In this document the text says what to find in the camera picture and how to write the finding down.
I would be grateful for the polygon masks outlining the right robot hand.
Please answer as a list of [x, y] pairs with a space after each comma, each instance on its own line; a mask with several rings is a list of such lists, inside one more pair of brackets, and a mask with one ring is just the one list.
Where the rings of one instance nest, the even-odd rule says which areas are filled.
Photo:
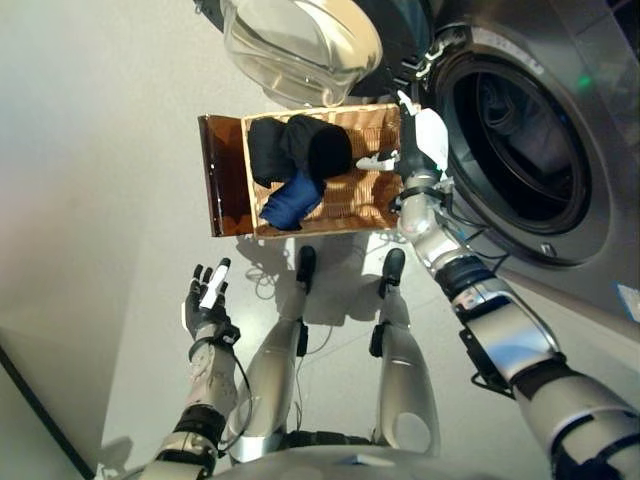
[[355, 163], [359, 170], [393, 172], [403, 182], [427, 174], [437, 183], [448, 168], [449, 133], [443, 118], [422, 108], [401, 90], [393, 93], [400, 111], [399, 146], [380, 149]]

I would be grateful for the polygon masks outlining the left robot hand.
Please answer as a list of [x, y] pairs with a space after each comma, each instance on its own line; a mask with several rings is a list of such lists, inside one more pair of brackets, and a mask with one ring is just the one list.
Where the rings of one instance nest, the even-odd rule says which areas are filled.
[[215, 268], [197, 264], [181, 307], [183, 328], [194, 341], [232, 347], [239, 330], [226, 311], [227, 274], [231, 260], [223, 257]]

